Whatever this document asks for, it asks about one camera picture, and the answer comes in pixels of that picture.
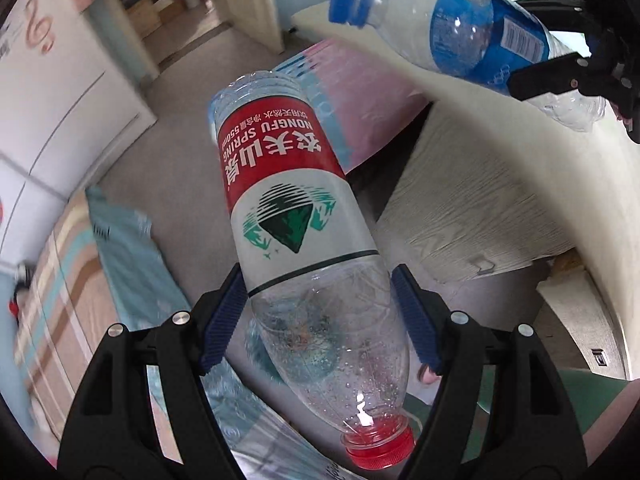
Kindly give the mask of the wood grain desk cabinet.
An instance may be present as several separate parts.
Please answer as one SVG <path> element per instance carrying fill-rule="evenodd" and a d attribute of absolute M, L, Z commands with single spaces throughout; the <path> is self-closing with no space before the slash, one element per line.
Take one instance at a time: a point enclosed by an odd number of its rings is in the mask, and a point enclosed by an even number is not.
<path fill-rule="evenodd" d="M 489 144 L 439 104 L 378 226 L 441 283 L 520 270 L 574 246 Z"/>

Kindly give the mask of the blue pink towel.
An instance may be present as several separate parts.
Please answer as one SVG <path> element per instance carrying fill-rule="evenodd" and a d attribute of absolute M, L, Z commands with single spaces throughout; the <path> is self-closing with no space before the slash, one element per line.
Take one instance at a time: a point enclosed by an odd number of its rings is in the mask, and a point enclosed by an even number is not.
<path fill-rule="evenodd" d="M 384 148 L 428 104 L 410 80 L 332 39 L 313 44 L 274 70 L 303 88 L 344 172 Z"/>

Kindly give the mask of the teal trash bin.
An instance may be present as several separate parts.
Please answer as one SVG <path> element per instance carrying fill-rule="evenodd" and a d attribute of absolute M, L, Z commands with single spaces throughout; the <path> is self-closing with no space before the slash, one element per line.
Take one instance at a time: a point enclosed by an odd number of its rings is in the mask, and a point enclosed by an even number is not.
<path fill-rule="evenodd" d="M 274 330 L 264 330 L 253 318 L 244 347 L 250 362 L 275 382 L 305 385 L 320 382 L 336 369 L 341 342 L 326 316 L 294 327 L 277 320 Z"/>

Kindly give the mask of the red label water bottle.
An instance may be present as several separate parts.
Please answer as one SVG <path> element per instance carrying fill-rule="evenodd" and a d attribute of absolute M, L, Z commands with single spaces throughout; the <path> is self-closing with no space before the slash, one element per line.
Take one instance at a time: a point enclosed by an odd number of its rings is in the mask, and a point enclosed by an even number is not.
<path fill-rule="evenodd" d="M 402 408 L 409 346 L 390 274 L 299 83 L 262 70 L 210 104 L 236 253 L 255 320 L 274 330 L 326 316 L 336 369 L 286 384 L 341 435 L 352 462 L 381 470 L 414 447 Z"/>

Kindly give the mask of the blue label water bottle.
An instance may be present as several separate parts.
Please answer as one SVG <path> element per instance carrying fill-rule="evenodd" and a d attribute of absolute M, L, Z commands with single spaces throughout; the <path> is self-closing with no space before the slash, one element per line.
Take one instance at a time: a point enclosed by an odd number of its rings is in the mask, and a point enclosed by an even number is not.
<path fill-rule="evenodd" d="M 329 20 L 370 26 L 411 64 L 501 94 L 516 70 L 570 53 L 512 0 L 330 0 Z"/>

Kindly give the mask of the purple storage bench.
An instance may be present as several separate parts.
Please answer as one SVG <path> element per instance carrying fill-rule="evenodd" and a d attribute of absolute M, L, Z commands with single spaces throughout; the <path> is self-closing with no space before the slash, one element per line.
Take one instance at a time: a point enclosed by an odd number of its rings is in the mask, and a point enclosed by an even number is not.
<path fill-rule="evenodd" d="M 374 155 L 347 174 L 347 182 L 369 222 L 377 222 L 404 173 L 433 104 L 428 103 L 408 125 Z"/>

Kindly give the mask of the white wardrobe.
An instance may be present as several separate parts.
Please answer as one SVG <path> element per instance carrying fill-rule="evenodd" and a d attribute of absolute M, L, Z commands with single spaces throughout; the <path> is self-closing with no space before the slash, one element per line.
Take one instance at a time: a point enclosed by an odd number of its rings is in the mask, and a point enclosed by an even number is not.
<path fill-rule="evenodd" d="M 16 0 L 1 27 L 1 262 L 38 259 L 78 188 L 156 122 L 73 0 Z"/>

